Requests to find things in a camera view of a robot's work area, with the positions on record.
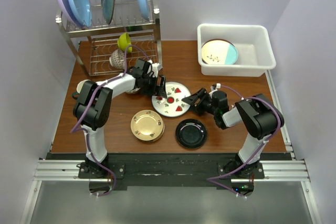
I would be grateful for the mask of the white floral bottom plate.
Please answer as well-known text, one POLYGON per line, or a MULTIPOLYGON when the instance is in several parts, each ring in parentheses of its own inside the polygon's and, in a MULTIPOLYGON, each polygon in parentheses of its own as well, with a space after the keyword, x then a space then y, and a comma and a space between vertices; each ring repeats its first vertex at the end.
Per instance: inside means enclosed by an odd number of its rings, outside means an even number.
POLYGON ((182 99, 191 95, 189 89, 179 82, 167 82, 165 89, 167 98, 152 97, 152 105, 155 111, 170 118, 185 114, 190 105, 183 102, 182 99))

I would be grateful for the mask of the black small plate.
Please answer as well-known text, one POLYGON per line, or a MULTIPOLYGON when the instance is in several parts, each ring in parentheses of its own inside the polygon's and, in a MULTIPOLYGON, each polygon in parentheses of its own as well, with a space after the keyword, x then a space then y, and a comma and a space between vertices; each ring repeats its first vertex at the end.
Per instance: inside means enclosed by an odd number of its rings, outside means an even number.
POLYGON ((177 125, 175 138, 182 147, 195 150, 205 144, 207 140, 207 129, 205 125, 198 120, 185 119, 177 125))

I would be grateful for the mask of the cream yellow small plate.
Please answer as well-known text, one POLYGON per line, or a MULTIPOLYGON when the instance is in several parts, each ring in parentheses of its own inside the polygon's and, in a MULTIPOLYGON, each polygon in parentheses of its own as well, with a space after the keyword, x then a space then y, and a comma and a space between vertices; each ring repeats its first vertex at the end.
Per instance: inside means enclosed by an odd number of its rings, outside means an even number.
POLYGON ((152 110, 137 112, 131 119, 130 127, 132 134, 144 142, 155 142, 164 132, 163 119, 152 110))

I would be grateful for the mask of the cream and teal plate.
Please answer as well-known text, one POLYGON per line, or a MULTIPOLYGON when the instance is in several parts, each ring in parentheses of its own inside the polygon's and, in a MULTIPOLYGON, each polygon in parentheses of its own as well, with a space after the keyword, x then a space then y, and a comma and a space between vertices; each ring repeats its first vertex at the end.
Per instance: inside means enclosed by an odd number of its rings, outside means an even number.
POLYGON ((202 46, 201 56, 209 65, 233 65, 238 60, 238 50, 223 41, 211 41, 202 46))

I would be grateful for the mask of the red rimmed cream plate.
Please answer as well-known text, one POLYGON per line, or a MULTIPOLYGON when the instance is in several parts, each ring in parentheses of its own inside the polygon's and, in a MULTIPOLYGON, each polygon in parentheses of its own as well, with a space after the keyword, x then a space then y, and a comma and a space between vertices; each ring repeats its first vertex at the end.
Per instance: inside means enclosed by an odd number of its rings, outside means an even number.
POLYGON ((211 42, 211 41, 223 41, 223 42, 225 42, 225 43, 228 43, 228 44, 234 46, 234 44, 231 43, 230 41, 225 40, 225 39, 220 39, 220 38, 215 38, 215 39, 208 40, 206 43, 211 42))

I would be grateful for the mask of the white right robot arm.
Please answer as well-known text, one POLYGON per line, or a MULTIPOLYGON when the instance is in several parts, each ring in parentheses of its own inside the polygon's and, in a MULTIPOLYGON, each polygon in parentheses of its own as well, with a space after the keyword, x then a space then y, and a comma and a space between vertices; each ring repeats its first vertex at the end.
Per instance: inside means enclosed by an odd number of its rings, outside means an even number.
POLYGON ((202 88, 182 101, 197 115, 205 112, 213 115, 217 127, 223 130, 244 124, 247 137, 235 159, 225 165, 227 176, 235 174, 246 178, 250 175, 266 144, 285 123, 281 112, 263 94, 242 98, 231 109, 227 94, 217 88, 210 93, 202 88))

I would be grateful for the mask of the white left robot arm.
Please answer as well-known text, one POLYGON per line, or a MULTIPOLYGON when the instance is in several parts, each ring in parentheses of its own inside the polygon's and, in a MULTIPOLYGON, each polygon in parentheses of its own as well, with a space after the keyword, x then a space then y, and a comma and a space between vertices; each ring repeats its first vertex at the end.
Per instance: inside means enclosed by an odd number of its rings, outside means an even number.
POLYGON ((84 82, 73 108, 77 123, 71 133, 83 131, 86 158, 93 162, 90 171, 97 178, 105 177, 109 171, 109 165, 104 162, 108 156, 104 125, 109 118, 112 99, 134 89, 140 89, 142 94, 150 97, 165 98, 166 78, 159 74, 162 68, 160 63, 138 59, 135 66, 111 79, 84 82))

